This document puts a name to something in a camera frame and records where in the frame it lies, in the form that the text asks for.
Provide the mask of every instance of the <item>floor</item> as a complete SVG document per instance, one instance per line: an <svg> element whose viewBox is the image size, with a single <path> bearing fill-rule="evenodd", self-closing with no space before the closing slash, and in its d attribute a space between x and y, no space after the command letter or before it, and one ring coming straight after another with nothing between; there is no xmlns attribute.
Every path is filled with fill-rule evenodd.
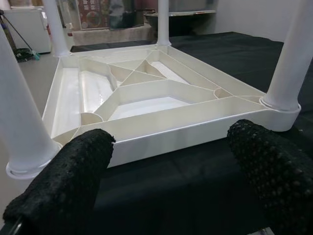
<svg viewBox="0 0 313 235"><path fill-rule="evenodd" d="M65 32L68 48L74 45L71 37L67 36ZM34 101L37 105L39 113L42 115L45 109L45 103L49 94L50 86L54 76L55 69L58 64L58 58L53 56L53 51L50 54L43 54L39 61L30 60L19 63L20 68L24 74L28 87L33 95ZM0 217L6 205L19 192L14 186L14 182L9 179L5 173L5 166L8 162L8 154L0 141ZM0 228L3 226L3 221L0 219Z"/></svg>

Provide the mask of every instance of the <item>gray floor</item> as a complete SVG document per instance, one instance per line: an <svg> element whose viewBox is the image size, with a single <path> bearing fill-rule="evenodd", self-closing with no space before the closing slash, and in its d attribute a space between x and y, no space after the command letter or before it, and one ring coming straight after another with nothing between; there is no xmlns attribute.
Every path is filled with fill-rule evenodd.
<svg viewBox="0 0 313 235"><path fill-rule="evenodd" d="M73 39L66 35L66 40L68 48L71 48L74 45ZM52 51L50 54L41 55L39 61L30 60L19 63L41 115L45 109L45 103L49 94L58 60L59 58L54 57ZM9 179L5 173L5 166L7 162L8 154L0 141L0 228L3 226L2 214L6 205L20 194L17 191L14 182Z"/></svg>

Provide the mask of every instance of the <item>black tablecloth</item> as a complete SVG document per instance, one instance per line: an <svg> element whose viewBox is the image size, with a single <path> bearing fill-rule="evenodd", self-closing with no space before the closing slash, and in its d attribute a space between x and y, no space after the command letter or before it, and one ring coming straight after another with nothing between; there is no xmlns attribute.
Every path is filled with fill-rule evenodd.
<svg viewBox="0 0 313 235"><path fill-rule="evenodd" d="M239 33L184 36L172 46L264 92L283 43ZM150 42L73 47L72 51L137 46ZM313 153L313 67L299 96L295 127L281 135ZM89 234L246 235L269 226L226 139L105 172Z"/></svg>

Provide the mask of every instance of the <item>white wall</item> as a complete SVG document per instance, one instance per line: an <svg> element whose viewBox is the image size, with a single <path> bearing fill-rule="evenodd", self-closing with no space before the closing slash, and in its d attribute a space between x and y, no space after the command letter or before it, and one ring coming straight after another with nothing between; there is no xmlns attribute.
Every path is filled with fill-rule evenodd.
<svg viewBox="0 0 313 235"><path fill-rule="evenodd" d="M283 42L300 0L216 0L207 33L239 32Z"/></svg>

